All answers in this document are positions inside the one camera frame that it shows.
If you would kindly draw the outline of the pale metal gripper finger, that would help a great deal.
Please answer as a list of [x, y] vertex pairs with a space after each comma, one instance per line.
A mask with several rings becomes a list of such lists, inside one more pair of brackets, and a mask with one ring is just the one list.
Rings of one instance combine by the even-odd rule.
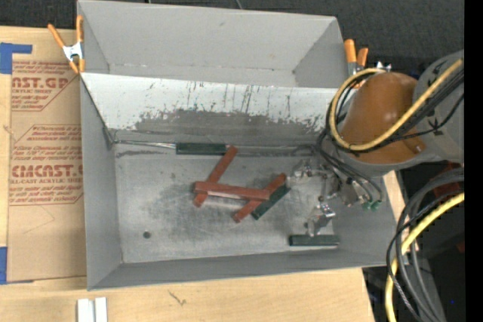
[[305, 181], [313, 177], [322, 177], [325, 169], [312, 159], [303, 159], [297, 162], [291, 169], [290, 178], [293, 181]]
[[317, 204], [310, 211], [306, 220], [307, 234], [310, 237], [320, 235], [321, 230], [328, 226], [328, 224], [336, 217], [333, 209], [324, 202]]

